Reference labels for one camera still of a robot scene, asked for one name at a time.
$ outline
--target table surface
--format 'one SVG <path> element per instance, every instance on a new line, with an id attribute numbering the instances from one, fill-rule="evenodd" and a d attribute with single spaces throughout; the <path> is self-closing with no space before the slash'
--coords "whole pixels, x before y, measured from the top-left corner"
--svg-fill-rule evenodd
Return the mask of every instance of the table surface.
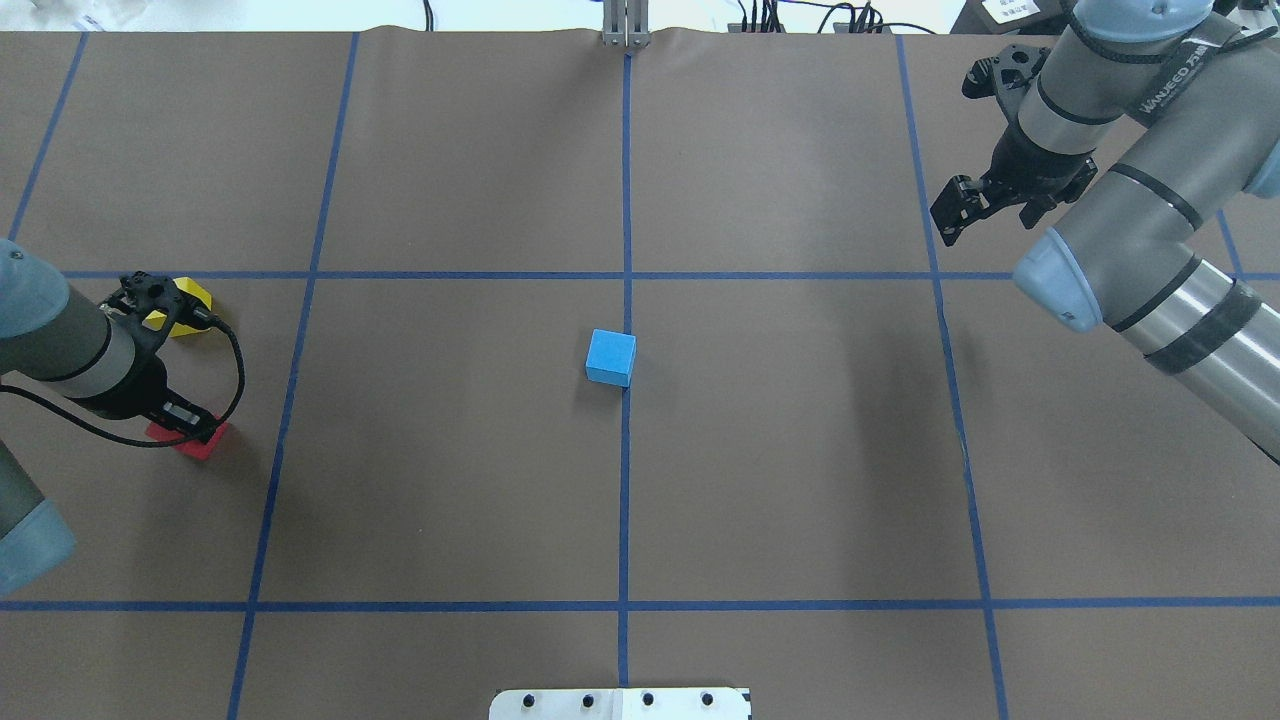
<path id="1" fill-rule="evenodd" d="M 1038 232 L 929 228 L 1004 44 L 0 36 L 0 231 L 91 297 L 197 278 L 248 363 L 205 464 L 4 401 L 79 547 L 0 601 L 0 715 L 1272 716 L 1276 468 L 1020 295 Z M 1280 297 L 1275 218 L 1193 243 Z M 630 391 L 594 328 L 639 338 Z M 229 398 L 220 337 L 161 355 Z"/>

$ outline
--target yellow cube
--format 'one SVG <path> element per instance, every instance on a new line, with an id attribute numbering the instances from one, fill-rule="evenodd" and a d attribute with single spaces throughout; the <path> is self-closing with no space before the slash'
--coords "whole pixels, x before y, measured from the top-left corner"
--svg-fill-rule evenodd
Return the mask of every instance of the yellow cube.
<path id="1" fill-rule="evenodd" d="M 214 297 L 209 295 L 209 291 L 200 287 L 200 283 L 197 283 L 196 281 L 191 278 L 174 278 L 173 284 L 178 286 L 178 290 L 183 292 L 189 292 L 191 295 L 198 297 L 205 305 L 209 306 L 210 310 L 214 309 Z M 150 315 L 147 315 L 145 323 L 148 328 L 159 331 L 160 328 L 164 327 L 164 313 L 152 311 Z M 184 325 L 182 323 L 174 323 L 173 329 L 169 331 L 169 337 L 182 337 L 184 334 L 202 333 L 206 331 L 207 328 L 205 331 L 197 331 L 196 328 Z"/>

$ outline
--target sticker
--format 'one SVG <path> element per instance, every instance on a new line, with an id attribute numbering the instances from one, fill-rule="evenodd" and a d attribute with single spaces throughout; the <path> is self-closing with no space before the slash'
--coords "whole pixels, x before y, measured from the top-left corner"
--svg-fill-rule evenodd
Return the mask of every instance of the sticker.
<path id="1" fill-rule="evenodd" d="M 1039 12 L 1036 0 L 982 0 L 982 6 L 987 9 L 991 19 L 1001 24 L 1028 18 Z"/>

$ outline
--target robotic arm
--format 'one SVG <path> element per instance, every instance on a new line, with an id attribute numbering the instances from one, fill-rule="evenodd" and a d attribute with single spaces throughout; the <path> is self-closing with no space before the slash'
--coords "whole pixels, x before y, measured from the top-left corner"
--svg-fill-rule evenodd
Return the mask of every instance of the robotic arm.
<path id="1" fill-rule="evenodd" d="M 1080 0 L 1051 53 L 978 61 L 964 94 L 995 95 L 1009 128 L 991 169 L 952 178 L 932 214 L 951 246 L 1002 208 L 1023 205 L 1030 228 L 1078 201 L 1018 264 L 1018 287 L 1076 332 L 1108 324 L 1276 460 L 1280 315 L 1187 240 L 1242 190 L 1280 196 L 1280 45 L 1211 10 Z M 1148 131 L 1085 192 L 1123 114 Z"/>
<path id="2" fill-rule="evenodd" d="M 143 320 L 164 315 L 159 329 Z M 169 389 L 156 351 L 175 324 L 216 327 L 232 341 L 239 384 L 215 418 Z M 22 388 L 0 386 L 101 437 L 136 447 L 210 443 L 244 389 L 243 359 L 234 333 L 197 297 L 169 278 L 134 273 L 101 305 L 90 302 L 44 260 L 0 240 L 0 375 L 15 370 L 100 418 L 145 416 L 173 439 L 143 442 L 106 433 Z M 74 537 L 56 507 L 0 442 L 0 597 L 65 560 Z"/>

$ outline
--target blue cube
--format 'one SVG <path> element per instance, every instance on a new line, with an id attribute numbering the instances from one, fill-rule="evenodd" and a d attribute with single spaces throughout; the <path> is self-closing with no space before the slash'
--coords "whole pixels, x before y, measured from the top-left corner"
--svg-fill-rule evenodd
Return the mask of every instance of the blue cube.
<path id="1" fill-rule="evenodd" d="M 635 336 L 609 331 L 591 332 L 586 351 L 586 377 L 598 383 L 631 387 L 631 369 L 636 361 Z"/>

